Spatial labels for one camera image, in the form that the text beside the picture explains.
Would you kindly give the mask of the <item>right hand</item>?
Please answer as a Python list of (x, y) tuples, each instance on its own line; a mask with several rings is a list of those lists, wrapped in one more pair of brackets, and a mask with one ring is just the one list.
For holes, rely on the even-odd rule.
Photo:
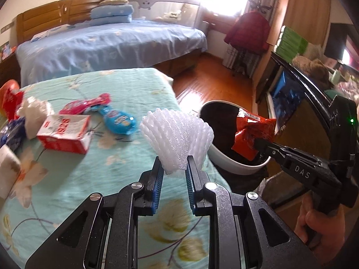
[(328, 264), (339, 253), (345, 242), (343, 206), (339, 206), (334, 216), (327, 216), (314, 209), (311, 193), (306, 193), (302, 198), (295, 227), (296, 235), (304, 243), (308, 241), (306, 226), (321, 235), (320, 242), (312, 251), (322, 265)]

